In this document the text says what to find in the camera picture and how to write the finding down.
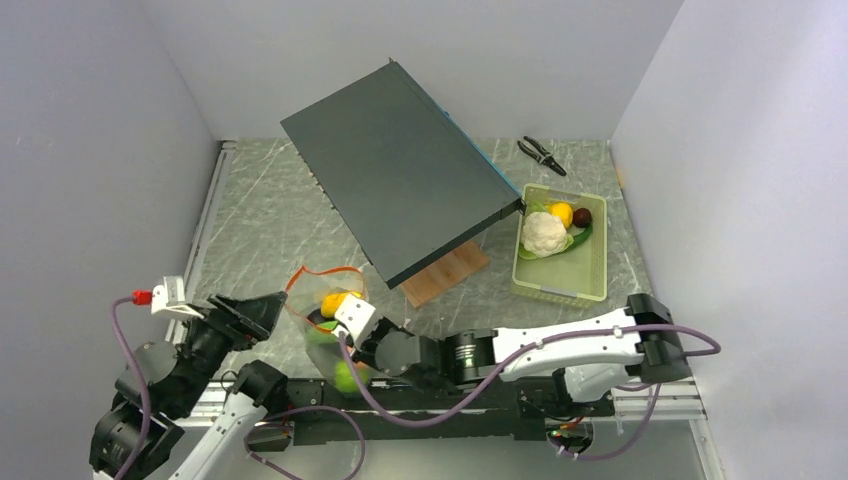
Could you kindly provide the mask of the clear zip top bag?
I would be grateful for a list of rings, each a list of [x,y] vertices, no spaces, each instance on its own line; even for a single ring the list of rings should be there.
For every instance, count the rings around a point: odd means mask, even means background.
[[[310,345],[305,341],[304,333],[308,325],[336,321],[335,318],[325,319],[321,316],[321,301],[330,293],[348,290],[360,292],[363,300],[368,297],[365,277],[360,269],[353,266],[338,266],[326,270],[312,270],[302,266],[285,287],[288,295],[287,315],[300,331],[310,361],[333,388],[334,367],[338,361],[344,361],[339,344]]]

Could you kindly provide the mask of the yellow corn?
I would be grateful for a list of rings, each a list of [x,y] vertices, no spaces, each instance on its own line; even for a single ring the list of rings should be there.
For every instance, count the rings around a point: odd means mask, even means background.
[[[335,293],[330,293],[326,295],[320,305],[320,314],[325,319],[332,319],[335,317],[336,312],[340,308],[341,304],[344,300],[352,296],[354,298],[361,298],[362,294],[358,291],[339,291]]]

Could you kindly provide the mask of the green lime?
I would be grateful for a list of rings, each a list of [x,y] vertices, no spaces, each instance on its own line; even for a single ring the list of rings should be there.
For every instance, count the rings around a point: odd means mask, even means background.
[[[338,361],[334,367],[332,383],[342,394],[358,395],[359,388],[354,375],[357,375],[367,385],[373,376],[373,369],[362,362],[356,362],[354,371],[351,371],[344,361]]]

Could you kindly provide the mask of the light green plastic basket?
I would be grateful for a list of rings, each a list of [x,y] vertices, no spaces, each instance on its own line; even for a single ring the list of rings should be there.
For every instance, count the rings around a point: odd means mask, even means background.
[[[515,235],[510,291],[536,300],[587,308],[607,298],[607,217],[606,200],[589,193],[572,193],[549,186],[528,183],[522,192],[526,209]],[[572,225],[563,252],[537,258],[524,248],[522,230],[526,216],[557,203],[591,214],[587,228]]]

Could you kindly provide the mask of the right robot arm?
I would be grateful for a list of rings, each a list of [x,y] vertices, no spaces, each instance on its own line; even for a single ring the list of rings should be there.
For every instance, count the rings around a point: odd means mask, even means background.
[[[414,335],[381,318],[358,361],[424,392],[459,394],[491,375],[515,382],[546,372],[557,411],[574,415],[608,390],[691,374],[670,310],[649,294],[588,320],[534,328],[466,330],[443,339]]]

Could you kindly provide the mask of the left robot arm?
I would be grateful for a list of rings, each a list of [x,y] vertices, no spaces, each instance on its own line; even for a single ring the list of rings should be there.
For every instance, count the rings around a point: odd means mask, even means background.
[[[213,295],[196,305],[165,293],[135,291],[110,307],[111,327],[126,360],[110,410],[97,422],[89,464],[97,479],[144,479],[169,459],[187,418],[225,358],[270,338],[287,303],[284,291],[250,299]],[[147,306],[187,331],[179,343],[130,348],[116,318],[120,305]]]

